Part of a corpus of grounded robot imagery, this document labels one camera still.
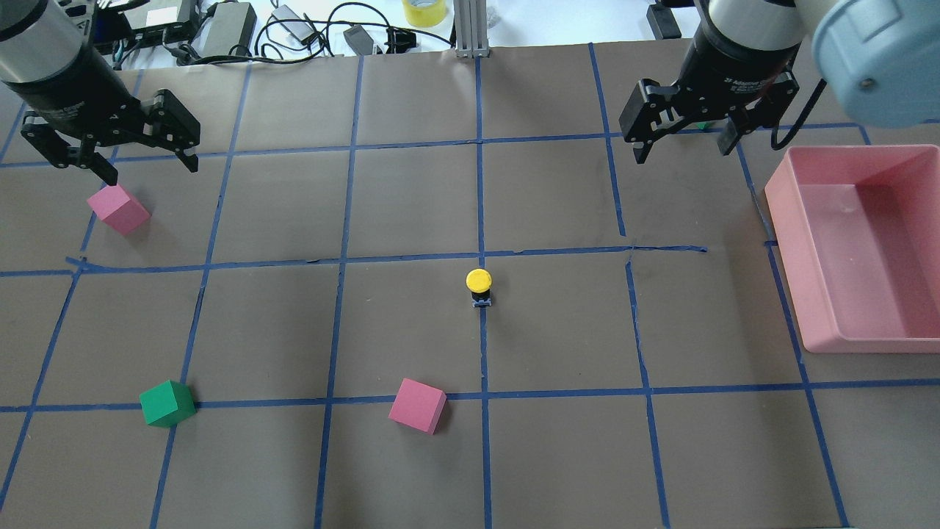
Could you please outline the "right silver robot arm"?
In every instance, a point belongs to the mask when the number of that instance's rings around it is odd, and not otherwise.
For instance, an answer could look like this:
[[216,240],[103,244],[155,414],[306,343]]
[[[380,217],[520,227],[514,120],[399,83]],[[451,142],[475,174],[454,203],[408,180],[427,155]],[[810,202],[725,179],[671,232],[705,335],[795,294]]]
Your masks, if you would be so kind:
[[854,123],[907,128],[937,118],[936,1],[669,1],[701,17],[677,80],[641,79],[620,116],[638,164],[688,125],[724,120],[729,154],[756,129],[789,146],[831,88]]

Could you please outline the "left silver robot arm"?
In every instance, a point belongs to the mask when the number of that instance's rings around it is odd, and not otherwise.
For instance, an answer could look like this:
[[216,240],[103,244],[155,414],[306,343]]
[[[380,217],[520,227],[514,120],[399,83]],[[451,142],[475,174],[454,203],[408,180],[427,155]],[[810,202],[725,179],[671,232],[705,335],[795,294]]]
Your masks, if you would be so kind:
[[92,28],[57,1],[4,1],[2,83],[26,103],[20,133],[55,168],[89,170],[116,185],[101,148],[140,144],[199,168],[198,119],[170,90],[134,97],[96,50]]

